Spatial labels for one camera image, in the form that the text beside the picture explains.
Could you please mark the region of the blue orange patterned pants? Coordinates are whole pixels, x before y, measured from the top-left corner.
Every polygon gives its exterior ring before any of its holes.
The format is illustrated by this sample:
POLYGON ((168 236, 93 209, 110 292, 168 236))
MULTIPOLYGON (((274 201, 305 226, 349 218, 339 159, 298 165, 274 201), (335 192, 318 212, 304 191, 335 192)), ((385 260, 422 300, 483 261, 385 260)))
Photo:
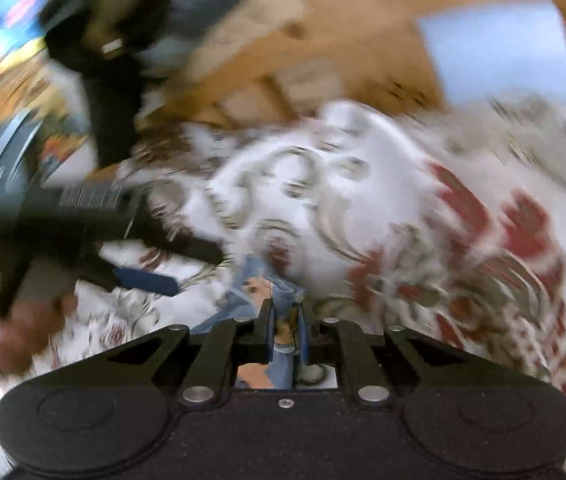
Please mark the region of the blue orange patterned pants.
POLYGON ((237 369, 237 387, 244 389, 291 390, 324 384, 327 369, 323 364, 301 362, 298 308, 304 299, 301 287, 277 276, 268 263, 245 257, 222 297, 222 306, 210 318, 192 330, 207 334, 222 321, 265 321, 268 347, 266 364, 247 363, 237 369))

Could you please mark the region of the floral white bedspread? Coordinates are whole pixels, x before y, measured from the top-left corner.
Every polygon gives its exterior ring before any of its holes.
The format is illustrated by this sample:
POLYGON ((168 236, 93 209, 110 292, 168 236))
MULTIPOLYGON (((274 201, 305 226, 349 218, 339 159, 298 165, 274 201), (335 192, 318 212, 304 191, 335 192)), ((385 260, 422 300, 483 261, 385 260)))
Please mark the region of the floral white bedspread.
POLYGON ((526 96, 387 117, 337 101, 285 129, 169 122, 116 177, 148 185, 173 231, 220 238, 228 260, 104 246, 181 294, 80 284, 31 375, 219 318, 284 280, 319 315, 372 334, 403 323, 566 393, 566 107, 526 96))

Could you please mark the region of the black hanging garment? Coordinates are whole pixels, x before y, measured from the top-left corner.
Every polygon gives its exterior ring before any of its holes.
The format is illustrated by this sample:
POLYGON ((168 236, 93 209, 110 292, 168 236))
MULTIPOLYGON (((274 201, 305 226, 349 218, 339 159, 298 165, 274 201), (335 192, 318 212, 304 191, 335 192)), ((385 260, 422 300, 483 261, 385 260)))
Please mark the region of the black hanging garment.
POLYGON ((48 54, 78 73, 88 104, 97 163, 131 156, 134 118, 149 81, 138 55, 168 18, 171 0, 48 0, 39 13, 48 54))

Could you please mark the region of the wooden bed frame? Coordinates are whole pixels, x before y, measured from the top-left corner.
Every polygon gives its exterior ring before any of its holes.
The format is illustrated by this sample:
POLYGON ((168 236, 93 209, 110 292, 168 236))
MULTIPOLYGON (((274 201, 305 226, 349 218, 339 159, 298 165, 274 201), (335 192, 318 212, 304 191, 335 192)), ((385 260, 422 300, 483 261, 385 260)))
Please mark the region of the wooden bed frame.
MULTIPOLYGON (((530 0, 240 0, 159 89, 149 117, 285 122, 346 96, 402 113, 451 102, 421 18, 530 0)), ((566 0, 553 3, 566 31, 566 0)))

